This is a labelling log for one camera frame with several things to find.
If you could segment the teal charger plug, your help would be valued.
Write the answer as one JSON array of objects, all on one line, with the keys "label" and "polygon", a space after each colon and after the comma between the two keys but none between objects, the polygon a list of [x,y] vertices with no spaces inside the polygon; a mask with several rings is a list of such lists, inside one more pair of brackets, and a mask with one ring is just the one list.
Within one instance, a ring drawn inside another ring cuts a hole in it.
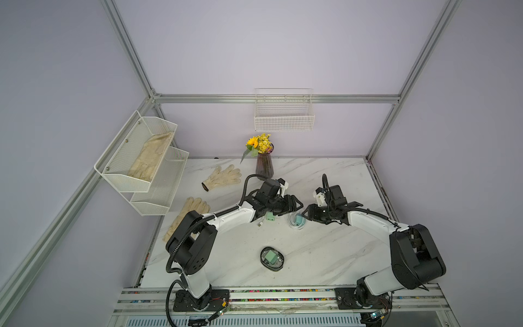
[{"label": "teal charger plug", "polygon": [[306,219],[303,218],[302,215],[297,215],[297,216],[295,217],[294,224],[295,224],[296,227],[304,226],[305,223],[306,223]]}]

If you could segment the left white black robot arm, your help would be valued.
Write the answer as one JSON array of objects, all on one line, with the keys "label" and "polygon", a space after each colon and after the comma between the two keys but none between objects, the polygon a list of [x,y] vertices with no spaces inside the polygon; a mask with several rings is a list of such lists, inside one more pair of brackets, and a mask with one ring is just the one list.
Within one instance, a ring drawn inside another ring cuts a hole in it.
[{"label": "left white black robot arm", "polygon": [[175,309],[215,310],[210,317],[197,319],[190,326],[207,326],[229,309],[230,291],[214,290],[203,271],[216,237],[255,222],[267,213],[283,216],[301,210],[304,204],[286,193],[288,187],[281,178],[251,174],[245,178],[238,204],[216,213],[203,215],[193,210],[184,216],[166,244],[169,253],[166,272],[179,275],[166,296],[166,320],[170,326],[177,325],[171,316]]}]

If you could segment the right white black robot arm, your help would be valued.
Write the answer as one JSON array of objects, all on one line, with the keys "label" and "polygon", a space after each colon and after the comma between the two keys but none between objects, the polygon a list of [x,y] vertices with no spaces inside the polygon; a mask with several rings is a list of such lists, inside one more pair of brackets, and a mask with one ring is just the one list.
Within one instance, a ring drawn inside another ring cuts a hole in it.
[{"label": "right white black robot arm", "polygon": [[426,226],[395,222],[359,202],[348,202],[340,186],[329,184],[326,174],[321,182],[322,186],[315,191],[317,203],[310,204],[303,212],[307,220],[357,228],[390,250],[388,267],[357,280],[349,297],[350,307],[371,308],[389,293],[424,287],[446,274],[446,265]]}]

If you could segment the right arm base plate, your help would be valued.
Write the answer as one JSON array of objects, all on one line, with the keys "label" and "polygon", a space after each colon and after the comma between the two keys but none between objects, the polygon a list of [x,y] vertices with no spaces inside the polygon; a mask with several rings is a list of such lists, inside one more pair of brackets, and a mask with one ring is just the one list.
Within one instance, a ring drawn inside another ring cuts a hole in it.
[{"label": "right arm base plate", "polygon": [[385,309],[391,308],[388,294],[372,295],[361,287],[337,287],[335,299],[340,310],[356,309]]}]

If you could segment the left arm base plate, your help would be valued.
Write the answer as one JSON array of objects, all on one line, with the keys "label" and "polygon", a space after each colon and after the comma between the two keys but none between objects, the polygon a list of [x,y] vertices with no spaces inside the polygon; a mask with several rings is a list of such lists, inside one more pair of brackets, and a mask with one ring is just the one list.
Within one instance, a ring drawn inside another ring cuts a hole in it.
[{"label": "left arm base plate", "polygon": [[202,297],[196,298],[189,291],[178,290],[175,293],[172,310],[174,312],[218,311],[230,299],[230,291],[226,289],[210,289]]}]

